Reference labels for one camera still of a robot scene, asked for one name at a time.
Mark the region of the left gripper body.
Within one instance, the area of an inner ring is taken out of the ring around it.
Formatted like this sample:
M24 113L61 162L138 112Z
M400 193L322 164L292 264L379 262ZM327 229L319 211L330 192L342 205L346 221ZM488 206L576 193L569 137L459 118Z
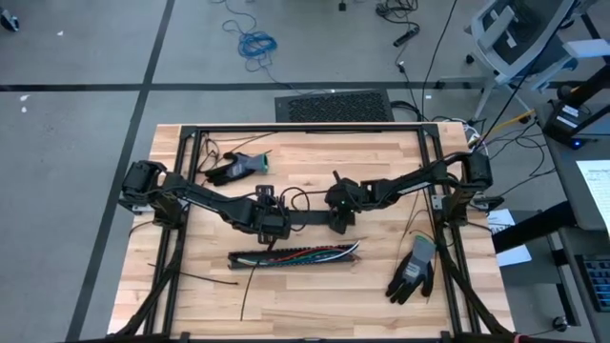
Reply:
M283 202L258 202L249 199L249 222L246 233L258 235L259 233L272 234L276 239L288 239L290 236L290 219L287 208Z

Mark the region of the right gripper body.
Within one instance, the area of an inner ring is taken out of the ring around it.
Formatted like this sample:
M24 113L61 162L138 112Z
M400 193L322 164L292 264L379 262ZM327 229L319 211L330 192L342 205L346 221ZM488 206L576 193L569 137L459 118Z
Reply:
M362 212L367 192L356 181L340 178L327 190L324 201L331 209Z

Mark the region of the black duct cover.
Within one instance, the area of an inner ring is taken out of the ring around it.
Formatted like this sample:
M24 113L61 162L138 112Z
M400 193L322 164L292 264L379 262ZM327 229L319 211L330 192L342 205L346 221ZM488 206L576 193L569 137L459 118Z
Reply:
M335 212L335 211L288 211L287 215L293 226L296 225L335 225L344 223L347 226L353 226L356 223L356 217L353 212Z

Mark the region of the black slotted cable duct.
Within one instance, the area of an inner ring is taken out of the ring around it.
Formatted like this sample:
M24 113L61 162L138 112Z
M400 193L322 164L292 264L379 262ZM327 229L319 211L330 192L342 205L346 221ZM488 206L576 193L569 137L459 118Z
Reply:
M360 242L347 245L287 248L278 250L229 252L227 259L230 270L252 268L256 261L258 269L277 269L333 263L357 262L356 254Z

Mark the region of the green cuffed grey work glove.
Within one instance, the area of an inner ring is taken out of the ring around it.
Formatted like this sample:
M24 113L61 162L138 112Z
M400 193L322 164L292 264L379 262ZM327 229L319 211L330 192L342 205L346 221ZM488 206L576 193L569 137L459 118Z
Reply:
M257 172L267 173L269 169L269 160L266 153L248 155L241 152L226 152L223 154L223 158L229 160L230 163L204 172L206 181L217 187L227 185Z

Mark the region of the grey black work glove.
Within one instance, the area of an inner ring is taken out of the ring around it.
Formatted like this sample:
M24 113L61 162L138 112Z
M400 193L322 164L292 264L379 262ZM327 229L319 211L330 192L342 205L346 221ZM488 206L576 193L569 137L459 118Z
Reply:
M433 241L417 235L413 248L398 264L385 296L391 303L403 305L412 293L421 287L421 295L429 297L434 287L433 259L436 253Z

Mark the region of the black power strip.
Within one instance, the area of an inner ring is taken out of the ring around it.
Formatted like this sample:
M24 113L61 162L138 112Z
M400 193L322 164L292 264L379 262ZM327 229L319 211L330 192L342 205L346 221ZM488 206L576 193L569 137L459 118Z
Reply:
M411 38L415 37L416 35L418 35L420 32L420 26L415 26L412 29L408 29L404 34L402 34L401 36L399 36L399 38L397 38L394 42L393 42L393 46L395 48L398 48L402 45L404 45L406 42L408 42Z

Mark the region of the white paper sheet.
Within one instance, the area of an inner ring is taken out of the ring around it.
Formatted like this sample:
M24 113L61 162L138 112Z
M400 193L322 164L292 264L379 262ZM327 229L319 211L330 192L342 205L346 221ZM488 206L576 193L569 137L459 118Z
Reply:
M506 209L489 212L487 220L493 237L515 225L512 214ZM500 267L517 265L532 260L531 254L525 245L520 245L504 252L497 252L496 257Z

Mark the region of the black desk leg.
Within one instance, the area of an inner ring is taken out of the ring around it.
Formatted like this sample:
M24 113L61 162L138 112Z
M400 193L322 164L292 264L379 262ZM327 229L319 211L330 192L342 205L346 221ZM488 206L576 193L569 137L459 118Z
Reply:
M531 240L558 231L563 227L577 224L576 217L568 201L538 212L514 226L493 235L496 252L505 252Z

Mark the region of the grey mesh office chair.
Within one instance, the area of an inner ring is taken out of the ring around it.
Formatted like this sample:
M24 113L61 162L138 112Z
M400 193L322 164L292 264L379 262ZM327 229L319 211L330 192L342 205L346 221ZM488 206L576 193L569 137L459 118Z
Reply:
M483 70L481 76L441 77L435 84L479 85L481 96L472 115L479 119L494 90L514 91L524 81L532 91L544 91L560 71L574 70L580 59L599 54L577 52L559 38L600 0L488 0L464 31L474 40L465 57Z

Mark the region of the black labelled device box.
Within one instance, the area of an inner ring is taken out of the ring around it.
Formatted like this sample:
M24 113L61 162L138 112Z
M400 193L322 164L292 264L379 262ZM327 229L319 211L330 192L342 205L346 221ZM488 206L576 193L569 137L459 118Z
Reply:
M595 121L593 113L586 106L575 108L550 100L541 109L539 120L547 137L572 150L579 150L591 141L591 138L584 138L580 133Z

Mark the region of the grey desk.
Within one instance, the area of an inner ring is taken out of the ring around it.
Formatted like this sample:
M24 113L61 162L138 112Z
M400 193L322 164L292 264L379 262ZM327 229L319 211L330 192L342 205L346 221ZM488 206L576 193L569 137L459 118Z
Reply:
M581 255L610 256L610 235L607 222L600 214L588 182L593 173L601 171L608 178L598 183L598 190L610 191L610 135L597 135L574 150L546 135L547 143L569 209L576 223L559 229L559 239L566 254L596 343L610 343L610 312L595 309L588 293L584 272L579 268Z

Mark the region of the white printed sheet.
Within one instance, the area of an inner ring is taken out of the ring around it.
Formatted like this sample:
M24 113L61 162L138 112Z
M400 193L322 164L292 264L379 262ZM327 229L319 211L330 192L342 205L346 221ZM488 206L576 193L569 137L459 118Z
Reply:
M578 161L577 166L610 236L610 160Z

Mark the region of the black keyboard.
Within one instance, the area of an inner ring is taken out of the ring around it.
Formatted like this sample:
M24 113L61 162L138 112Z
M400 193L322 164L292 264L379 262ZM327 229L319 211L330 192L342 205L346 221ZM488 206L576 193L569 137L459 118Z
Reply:
M598 313L610 313L610 255L576 255L579 272Z

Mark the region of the black aluminium table frame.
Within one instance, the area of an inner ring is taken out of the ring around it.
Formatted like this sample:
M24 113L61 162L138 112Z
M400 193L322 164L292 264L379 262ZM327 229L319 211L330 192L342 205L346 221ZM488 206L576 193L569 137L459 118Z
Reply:
M216 142L277 131L266 153L267 173L257 172L224 186L204 172L229 164L224 151L243 141ZM147 161L163 164L228 197L273 185L288 211L330 211L324 198L335 183L333 171L356 181L395 179L455 152L469 152L457 123L286 123L229 126L160 126ZM418 287L403 304L385 296L393 279L398 241L416 192L381 210L354 212L344 234L327 225L291 224L290 236L262 245L257 236L232 228L219 215L185 205L179 229L152 222L133 233L119 282L109 339L114 343L513 343L516 335L500 324L473 290L463 248L446 245L445 233L461 225L440 219L436 234L421 213L406 235L399 262L417 235L433 241L434 287L429 297ZM347 245L360 242L357 262L256 269L244 320L243 293L252 268L230 270L229 252ZM238 286L180 275L188 272Z

